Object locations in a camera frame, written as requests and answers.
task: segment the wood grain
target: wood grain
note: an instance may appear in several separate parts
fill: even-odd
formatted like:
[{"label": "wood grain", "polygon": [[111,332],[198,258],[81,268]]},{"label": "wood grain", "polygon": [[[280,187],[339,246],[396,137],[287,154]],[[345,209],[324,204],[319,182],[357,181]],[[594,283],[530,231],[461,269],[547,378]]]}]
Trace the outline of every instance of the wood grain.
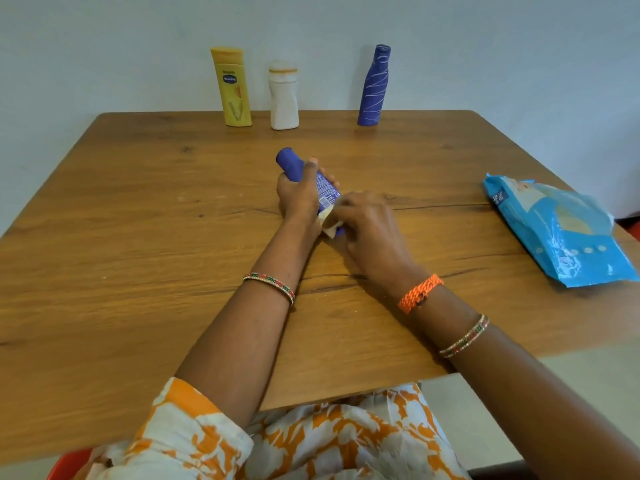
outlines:
[{"label": "wood grain", "polygon": [[[565,289],[491,207],[487,172],[566,185],[478,114],[386,111],[371,128],[355,112],[300,116],[284,132],[266,112],[251,128],[218,112],[93,122],[0,241],[0,461],[135,432],[278,227],[284,146],[344,190],[384,193],[418,261],[533,354],[640,335],[635,283]],[[638,266],[640,246],[616,234]],[[447,373],[326,242],[299,296],[262,409]]]}]

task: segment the orange braided bracelet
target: orange braided bracelet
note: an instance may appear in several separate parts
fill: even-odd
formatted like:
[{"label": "orange braided bracelet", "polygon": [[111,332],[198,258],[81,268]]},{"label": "orange braided bracelet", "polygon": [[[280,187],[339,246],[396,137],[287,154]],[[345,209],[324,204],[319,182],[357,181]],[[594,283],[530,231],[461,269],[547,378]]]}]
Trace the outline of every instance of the orange braided bracelet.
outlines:
[{"label": "orange braided bracelet", "polygon": [[414,306],[420,305],[425,299],[427,299],[427,296],[429,295],[429,292],[431,290],[436,288],[436,286],[443,284],[444,283],[437,274],[432,274],[431,277],[427,279],[427,281],[420,283],[418,286],[409,291],[409,293],[404,295],[404,298],[402,298],[400,300],[400,303],[398,303],[398,307],[400,307],[400,309],[404,311],[404,313],[408,314]]}]

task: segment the person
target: person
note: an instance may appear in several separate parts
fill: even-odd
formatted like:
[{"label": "person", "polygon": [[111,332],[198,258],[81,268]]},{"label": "person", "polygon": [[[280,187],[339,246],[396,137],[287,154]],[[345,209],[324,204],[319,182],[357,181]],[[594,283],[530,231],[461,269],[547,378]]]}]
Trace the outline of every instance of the person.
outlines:
[{"label": "person", "polygon": [[[122,459],[99,478],[469,478],[416,384],[257,414],[290,290],[321,233],[317,172],[311,159],[299,184],[280,176],[284,218],[253,266],[256,274],[197,340]],[[338,221],[361,272],[404,302],[410,319],[447,352],[535,475],[640,478],[636,446],[499,327],[430,278],[382,199],[343,195],[325,225]],[[412,295],[415,289],[424,292]]]}]

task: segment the right hand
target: right hand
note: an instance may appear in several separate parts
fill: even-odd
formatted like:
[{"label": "right hand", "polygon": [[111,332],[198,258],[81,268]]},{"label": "right hand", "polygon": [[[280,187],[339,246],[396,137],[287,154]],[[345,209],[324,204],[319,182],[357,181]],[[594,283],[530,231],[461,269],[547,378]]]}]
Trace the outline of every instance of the right hand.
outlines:
[{"label": "right hand", "polygon": [[391,210],[371,192],[342,195],[324,221],[328,228],[342,221],[347,253],[367,279],[400,300],[428,274],[411,257]]}]

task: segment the beaded bangle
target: beaded bangle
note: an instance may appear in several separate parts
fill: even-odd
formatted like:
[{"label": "beaded bangle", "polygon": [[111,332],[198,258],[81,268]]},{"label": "beaded bangle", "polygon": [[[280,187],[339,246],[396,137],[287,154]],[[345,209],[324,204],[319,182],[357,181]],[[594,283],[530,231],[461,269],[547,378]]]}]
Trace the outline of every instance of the beaded bangle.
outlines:
[{"label": "beaded bangle", "polygon": [[402,298],[400,303],[398,303],[398,307],[400,307],[404,313],[408,314],[414,306],[420,305],[427,298],[431,290],[436,288],[436,286],[443,284],[442,280],[436,274],[432,274],[427,281],[420,283],[415,288],[412,288],[409,293],[404,295],[404,298]]},{"label": "beaded bangle", "polygon": [[477,339],[482,332],[486,330],[489,326],[489,317],[486,315],[482,315],[480,320],[474,325],[474,327],[467,332],[467,334],[462,337],[459,341],[453,344],[451,347],[447,347],[444,350],[441,350],[439,354],[444,358],[453,357],[453,355],[462,352],[469,345],[473,343],[475,339]]},{"label": "beaded bangle", "polygon": [[293,304],[296,301],[296,295],[295,293],[293,293],[291,288],[289,288],[288,286],[286,286],[286,284],[277,280],[276,278],[268,276],[267,274],[247,273],[244,275],[244,278],[242,278],[242,281],[246,281],[246,280],[261,281],[263,283],[267,283],[268,285],[276,287],[277,289],[282,291],[285,295],[287,295],[287,298],[289,298],[289,301],[291,302],[290,306],[293,306]]}]

